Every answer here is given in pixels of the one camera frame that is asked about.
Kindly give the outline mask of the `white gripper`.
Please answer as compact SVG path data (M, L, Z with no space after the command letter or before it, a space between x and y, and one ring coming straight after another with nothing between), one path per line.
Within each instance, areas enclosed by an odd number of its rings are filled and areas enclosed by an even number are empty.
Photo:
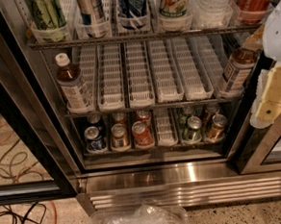
M265 129L281 114L281 62L270 70L261 71L256 88L250 124Z

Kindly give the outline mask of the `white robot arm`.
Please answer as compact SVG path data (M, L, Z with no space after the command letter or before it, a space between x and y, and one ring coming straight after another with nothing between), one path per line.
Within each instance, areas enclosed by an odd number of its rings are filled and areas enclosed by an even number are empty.
M263 69L257 82L250 116L250 124L257 129L265 129L281 114L281 0L268 16L263 32L265 56L276 64L270 70Z

